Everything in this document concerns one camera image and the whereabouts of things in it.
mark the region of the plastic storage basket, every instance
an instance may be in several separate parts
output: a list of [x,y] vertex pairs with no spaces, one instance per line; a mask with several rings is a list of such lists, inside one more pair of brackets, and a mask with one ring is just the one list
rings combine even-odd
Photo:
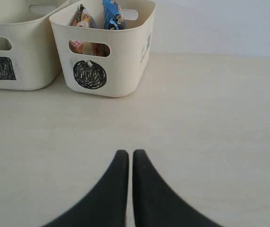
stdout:
[[[66,84],[74,91],[109,97],[134,92],[149,59],[156,4],[152,1],[120,0],[123,9],[138,11],[136,21],[127,20],[126,30],[103,30],[70,26],[80,4],[103,28],[102,0],[81,0],[50,17]],[[70,40],[106,44],[108,57],[73,53]]]
[[68,5],[69,0],[0,0],[0,88],[36,90],[53,81],[61,66],[48,18]]

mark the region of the white wall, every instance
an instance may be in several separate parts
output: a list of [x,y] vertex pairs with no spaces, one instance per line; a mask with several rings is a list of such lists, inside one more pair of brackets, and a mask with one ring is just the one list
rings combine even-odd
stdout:
[[270,56],[270,0],[154,1],[154,52]]

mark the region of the blue snack wrapper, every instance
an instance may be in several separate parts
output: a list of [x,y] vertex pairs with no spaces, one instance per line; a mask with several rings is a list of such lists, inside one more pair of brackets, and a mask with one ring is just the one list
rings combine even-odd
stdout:
[[122,9],[117,0],[103,0],[105,8],[105,25],[106,30],[126,29],[126,22],[122,14]]

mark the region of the table surface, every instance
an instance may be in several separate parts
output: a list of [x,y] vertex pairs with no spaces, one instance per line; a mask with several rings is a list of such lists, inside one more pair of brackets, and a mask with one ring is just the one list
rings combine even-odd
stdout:
[[151,54],[137,91],[118,99],[75,93],[62,75],[39,91],[0,90],[0,227],[45,224],[117,149],[137,148],[211,219],[270,227],[270,58]]

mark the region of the snack package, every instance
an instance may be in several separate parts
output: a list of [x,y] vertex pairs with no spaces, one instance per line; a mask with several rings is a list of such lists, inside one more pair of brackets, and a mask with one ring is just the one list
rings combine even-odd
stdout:
[[[75,27],[85,27],[85,28],[97,28],[97,25],[90,15],[90,13],[81,4],[79,6],[78,14],[73,22]],[[69,42],[70,50],[74,53],[103,56],[103,45],[95,43],[85,43],[83,41],[71,40]]]
[[122,9],[117,0],[103,0],[105,8],[105,25],[106,30],[126,29],[126,22],[122,14]]

